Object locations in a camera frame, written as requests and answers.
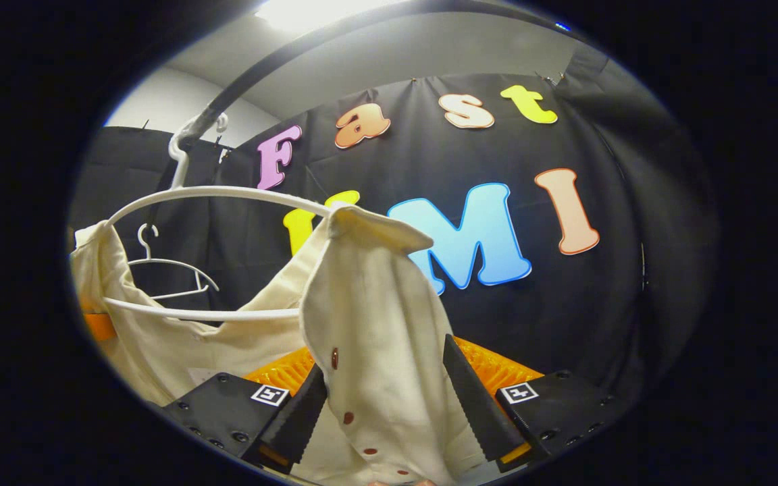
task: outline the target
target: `white ceiling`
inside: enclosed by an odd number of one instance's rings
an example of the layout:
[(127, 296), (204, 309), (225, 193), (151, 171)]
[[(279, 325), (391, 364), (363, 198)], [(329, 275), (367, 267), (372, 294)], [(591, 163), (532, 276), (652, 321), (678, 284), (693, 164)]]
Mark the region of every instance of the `white ceiling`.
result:
[[(246, 13), (166, 66), (227, 86), (297, 36)], [(414, 77), (501, 73), (558, 79), (577, 45), (564, 34), (514, 19), (425, 13), (380, 22), (315, 47), (242, 98), (278, 119), (288, 119), (349, 93)]]

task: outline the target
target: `black curved rod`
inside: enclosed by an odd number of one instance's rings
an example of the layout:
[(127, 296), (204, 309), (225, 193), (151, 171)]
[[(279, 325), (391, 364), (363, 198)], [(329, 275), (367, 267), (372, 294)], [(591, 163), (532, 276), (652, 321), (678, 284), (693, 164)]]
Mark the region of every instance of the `black curved rod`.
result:
[(260, 59), (260, 61), (237, 77), (234, 82), (230, 83), (224, 91), (209, 103), (208, 107), (200, 114), (200, 117), (198, 117), (198, 119), (191, 124), (191, 127), (183, 134), (181, 147), (183, 150), (187, 151), (194, 141), (203, 136), (203, 134), (212, 127), (220, 114), (229, 108), (230, 105), (234, 104), (236, 99), (244, 95), (244, 93), (256, 85), (256, 83), (262, 81), (263, 78), (282, 67), (282, 65), (287, 64), (287, 62), (296, 59), (299, 55), (314, 49), (314, 47), (336, 37), (343, 36), (343, 34), (348, 34), (358, 28), (367, 27), (369, 25), (377, 24), (378, 22), (387, 21), (393, 18), (401, 18), (401, 16), (438, 12), (471, 12), (502, 16), (503, 18), (512, 18), (521, 20), (522, 22), (528, 22), (528, 24), (540, 25), (541, 27), (549, 28), (550, 30), (559, 31), (561, 34), (565, 34), (565, 36), (581, 40), (580, 36), (577, 34), (558, 30), (558, 28), (555, 27), (554, 22), (546, 21), (539, 16), (500, 5), (477, 2), (476, 0), (420, 0), (393, 3), (380, 7), (379, 9), (369, 10), (367, 12), (359, 13), (359, 15), (340, 19), (333, 24), (318, 28), (317, 30), (312, 30), (309, 33), (297, 37), (290, 43), (281, 47), (281, 49)]

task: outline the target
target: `blue letter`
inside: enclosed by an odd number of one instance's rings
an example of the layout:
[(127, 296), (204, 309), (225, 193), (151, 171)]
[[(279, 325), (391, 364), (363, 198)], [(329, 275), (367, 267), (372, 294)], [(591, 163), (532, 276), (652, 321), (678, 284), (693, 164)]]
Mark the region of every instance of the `blue letter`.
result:
[(459, 289), (466, 289), (470, 283), (476, 251), (480, 248), (482, 270), (478, 277), (485, 286), (524, 279), (530, 274), (530, 262), (518, 249), (507, 199), (509, 187), (506, 184), (489, 182), (472, 188), (467, 193), (458, 228), (432, 202), (423, 198), (399, 202), (390, 207), (386, 215), (404, 221), (434, 240), (434, 246), (411, 253), (410, 259), (426, 277), (430, 277), (439, 295), (446, 286), (434, 276), (429, 255)]

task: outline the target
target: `cream shirt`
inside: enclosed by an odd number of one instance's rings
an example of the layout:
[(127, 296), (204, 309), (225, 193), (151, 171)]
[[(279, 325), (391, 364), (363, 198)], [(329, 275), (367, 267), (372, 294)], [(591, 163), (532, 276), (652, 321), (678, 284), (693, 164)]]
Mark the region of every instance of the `cream shirt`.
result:
[[(134, 286), (112, 225), (100, 221), (75, 236), (71, 265), (82, 310), (110, 315), (117, 336), (100, 347), (143, 399), (166, 406), (197, 385), (192, 370), (244, 376), (308, 346), (328, 399), (291, 476), (328, 486), (422, 479), (451, 486), (485, 462), (442, 366), (450, 323), (407, 256), (433, 242), (410, 225), (356, 206), (334, 207), (240, 308), (299, 307), (299, 316), (218, 328), (107, 307), (103, 296), (161, 305)], [(347, 412), (354, 420), (345, 425)]]

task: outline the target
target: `white plastic hanger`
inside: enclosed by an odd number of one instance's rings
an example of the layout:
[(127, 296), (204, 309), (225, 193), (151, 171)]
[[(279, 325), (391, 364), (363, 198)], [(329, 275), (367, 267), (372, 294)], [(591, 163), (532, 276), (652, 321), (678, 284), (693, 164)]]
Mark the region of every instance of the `white plastic hanger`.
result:
[[(242, 199), (254, 199), (254, 200), (267, 200), (269, 203), (284, 204), (285, 206), (298, 207), (304, 209), (315, 215), (326, 217), (330, 215), (330, 209), (311, 202), (311, 200), (302, 199), (301, 197), (290, 196), (289, 194), (281, 194), (277, 192), (270, 192), (267, 190), (256, 190), (256, 188), (241, 188), (235, 186), (194, 186), (190, 188), (182, 187), (185, 181), (185, 174), (188, 172), (188, 154), (179, 148), (179, 141), (182, 139), (183, 134), (188, 130), (191, 125), (199, 117), (193, 117), (185, 123), (182, 128), (176, 132), (170, 138), (170, 144), (167, 146), (167, 151), (170, 152), (170, 157), (173, 157), (176, 162), (176, 172), (173, 175), (173, 184), (170, 184), (169, 190), (160, 191), (149, 196), (141, 197), (138, 200), (122, 207), (114, 215), (110, 217), (105, 225), (114, 224), (119, 221), (123, 216), (128, 213), (132, 213), (141, 207), (149, 206), (155, 203), (161, 203), (165, 200), (185, 199), (188, 197), (201, 197), (201, 196), (225, 196), (225, 197), (238, 197)], [(228, 124), (228, 116), (222, 113), (222, 116), (218, 119), (218, 132), (223, 132)], [(124, 302), (115, 298), (104, 298), (106, 304), (110, 304), (118, 308), (127, 308), (130, 311), (136, 311), (142, 314), (148, 314), (151, 316), (160, 317), (172, 317), (175, 319), (186, 319), (193, 321), (256, 321), (256, 320), (268, 320), (268, 319), (287, 319), (290, 317), (296, 317), (299, 315), (298, 308), (281, 308), (280, 310), (248, 310), (248, 311), (220, 311), (220, 310), (179, 310), (179, 308), (163, 308), (154, 307), (151, 305), (132, 304), (131, 302)]]
[[(212, 277), (209, 277), (206, 273), (203, 273), (203, 270), (200, 270), (197, 267), (194, 267), (194, 265), (186, 264), (185, 262), (181, 261), (171, 261), (170, 259), (154, 259), (152, 258), (152, 250), (149, 248), (149, 243), (146, 243), (146, 240), (143, 240), (142, 238), (142, 231), (148, 227), (148, 223), (143, 223), (139, 230), (136, 231), (136, 240), (140, 242), (140, 246), (146, 249), (146, 258), (144, 259), (136, 259), (135, 261), (128, 262), (128, 265), (139, 265), (143, 263), (169, 263), (173, 265), (179, 265), (179, 267), (185, 267), (189, 270), (194, 271), (194, 280), (197, 282), (197, 289), (196, 290), (186, 290), (185, 292), (177, 292), (174, 294), (165, 294), (160, 296), (152, 296), (155, 300), (160, 300), (162, 298), (171, 298), (171, 296), (185, 296), (185, 295), (192, 295), (192, 294), (199, 294), (201, 292), (206, 292), (206, 290), (209, 290), (209, 284), (205, 284), (203, 287), (200, 286), (200, 276), (203, 276), (216, 290), (220, 290), (218, 288), (218, 283), (215, 283), (214, 280), (212, 280)], [(155, 234), (155, 236), (158, 235), (158, 228), (155, 227), (155, 225), (152, 225), (152, 233)]]

